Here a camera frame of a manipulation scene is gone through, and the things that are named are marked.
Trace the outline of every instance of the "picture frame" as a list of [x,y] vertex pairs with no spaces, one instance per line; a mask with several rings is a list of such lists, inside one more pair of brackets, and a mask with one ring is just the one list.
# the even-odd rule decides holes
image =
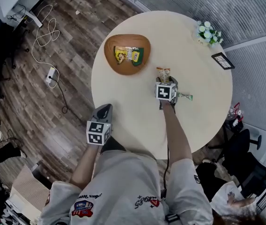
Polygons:
[[224,70],[234,69],[234,65],[230,60],[222,53],[219,52],[211,56]]

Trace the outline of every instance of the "shirt sleeve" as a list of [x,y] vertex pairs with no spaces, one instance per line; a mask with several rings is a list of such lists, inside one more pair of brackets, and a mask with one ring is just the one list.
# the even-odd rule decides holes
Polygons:
[[57,222],[69,224],[69,211],[80,192],[81,189],[73,184],[61,181],[54,182],[38,224],[51,225]]
[[166,203],[170,212],[180,216],[185,225],[211,225],[212,209],[204,194],[191,159],[179,160],[171,166]]

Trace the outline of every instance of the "white cable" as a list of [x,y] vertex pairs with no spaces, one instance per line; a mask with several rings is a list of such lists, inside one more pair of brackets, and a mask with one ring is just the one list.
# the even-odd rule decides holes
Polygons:
[[[40,12],[41,12],[45,7],[47,7],[47,6],[50,6],[50,7],[51,7],[51,10],[50,10],[49,13],[47,14],[47,16],[48,16],[48,15],[50,14],[50,12],[52,11],[52,9],[53,9],[53,5],[51,5],[51,4],[44,6],[44,7],[38,12],[37,16],[38,16],[38,15],[40,14]],[[53,30],[50,31],[50,23],[51,23],[52,20],[54,20],[55,24],[54,24]],[[47,44],[49,44],[49,42],[51,42],[51,41],[55,41],[55,40],[59,37],[59,35],[60,35],[60,31],[59,31],[59,30],[55,30],[55,29],[56,29],[56,18],[52,18],[52,19],[48,22],[48,31],[49,31],[48,33],[46,33],[46,34],[44,34],[44,35],[41,35],[41,36],[38,36],[38,30],[39,30],[39,28],[37,28],[36,38],[35,38],[35,41],[34,41],[34,43],[33,43],[32,49],[31,49],[31,55],[32,55],[32,57],[34,58],[34,60],[35,60],[37,63],[51,65],[51,66],[52,66],[52,67],[58,72],[58,78],[57,78],[57,83],[58,83],[59,78],[60,78],[60,73],[59,73],[58,69],[57,69],[53,64],[51,64],[51,63],[37,61],[37,59],[36,59],[36,58],[34,57],[34,55],[33,55],[33,49],[34,49],[34,45],[35,45],[36,42],[38,43],[38,45],[39,45],[40,47],[44,47],[44,46],[46,46]],[[54,32],[57,32],[57,33],[58,33],[58,35],[57,35],[57,37],[56,37],[55,39],[53,39],[53,34],[54,34]],[[50,37],[49,37],[49,41],[47,41],[45,44],[41,45],[41,44],[39,43],[39,39],[42,38],[42,37],[45,37],[45,36],[50,36]],[[51,87],[51,86],[50,86],[50,83],[49,83],[49,87],[50,87],[50,88],[55,88],[55,87],[57,86],[57,83],[55,84],[54,87]]]

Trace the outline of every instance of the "power strip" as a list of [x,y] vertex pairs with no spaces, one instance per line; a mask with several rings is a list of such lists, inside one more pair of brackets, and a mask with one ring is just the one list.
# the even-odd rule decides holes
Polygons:
[[55,73],[55,68],[50,68],[50,70],[49,70],[49,73],[48,73],[48,76],[47,76],[47,78],[46,78],[46,82],[50,85],[50,83],[51,83],[51,81],[52,81],[52,79],[51,78],[49,78],[49,77],[53,77],[54,76],[54,73]]

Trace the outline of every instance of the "wooden bowl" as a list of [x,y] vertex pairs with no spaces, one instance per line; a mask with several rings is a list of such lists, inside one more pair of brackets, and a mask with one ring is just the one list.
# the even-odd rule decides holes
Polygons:
[[[125,59],[121,64],[118,64],[114,56],[114,46],[143,47],[144,54],[142,63],[138,66],[134,66],[130,60]],[[147,63],[150,52],[151,44],[149,40],[145,36],[137,34],[114,35],[106,40],[104,46],[105,57],[110,67],[121,75],[133,75],[142,70]]]

